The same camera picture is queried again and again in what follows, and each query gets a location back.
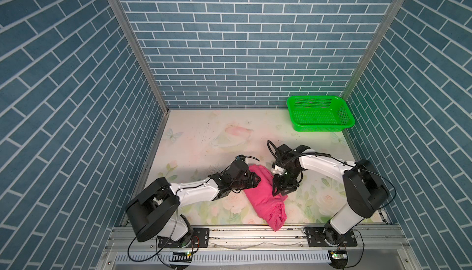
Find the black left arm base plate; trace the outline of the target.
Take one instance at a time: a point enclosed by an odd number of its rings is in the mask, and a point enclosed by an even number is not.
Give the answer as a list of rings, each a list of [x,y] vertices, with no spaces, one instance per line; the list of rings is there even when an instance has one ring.
[[[185,249],[185,248],[207,248],[210,237],[210,228],[193,228],[192,234],[186,234],[178,241],[168,240],[167,238],[158,239],[158,248]]]

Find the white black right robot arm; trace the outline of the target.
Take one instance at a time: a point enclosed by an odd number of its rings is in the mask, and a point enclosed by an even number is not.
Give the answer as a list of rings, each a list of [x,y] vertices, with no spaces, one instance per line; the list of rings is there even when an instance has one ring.
[[[316,172],[323,180],[332,179],[344,189],[340,196],[345,197],[345,204],[324,226],[304,228],[304,234],[313,242],[318,239],[319,246],[345,244],[352,228],[371,218],[390,197],[384,178],[369,170],[371,163],[367,160],[343,161],[305,145],[295,149],[285,144],[276,147],[270,140],[267,147],[274,157],[271,168],[274,196],[286,196],[298,190],[305,172]]]

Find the pink long pants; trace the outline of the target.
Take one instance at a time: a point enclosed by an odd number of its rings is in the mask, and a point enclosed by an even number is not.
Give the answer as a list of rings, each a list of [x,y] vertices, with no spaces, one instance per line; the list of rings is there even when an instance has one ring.
[[[278,231],[287,219],[285,200],[288,196],[272,194],[274,175],[268,168],[263,165],[251,165],[249,170],[261,181],[257,187],[245,190],[245,195],[258,217],[266,221],[273,231]]]

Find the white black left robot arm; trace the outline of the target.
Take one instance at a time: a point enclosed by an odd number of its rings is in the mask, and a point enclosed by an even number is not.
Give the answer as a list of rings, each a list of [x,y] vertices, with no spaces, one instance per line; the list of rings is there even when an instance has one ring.
[[[187,245],[194,229],[178,212],[180,207],[222,199],[231,192],[256,188],[261,178],[250,171],[244,156],[236,157],[223,171],[189,183],[170,183],[158,178],[134,197],[125,212],[138,242],[166,240]]]

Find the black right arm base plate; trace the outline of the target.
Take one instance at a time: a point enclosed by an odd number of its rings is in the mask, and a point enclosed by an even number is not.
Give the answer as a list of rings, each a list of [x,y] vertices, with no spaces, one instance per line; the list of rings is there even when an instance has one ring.
[[[339,234],[334,229],[325,227],[304,227],[302,232],[306,235],[309,247],[357,247],[358,243],[354,231]]]

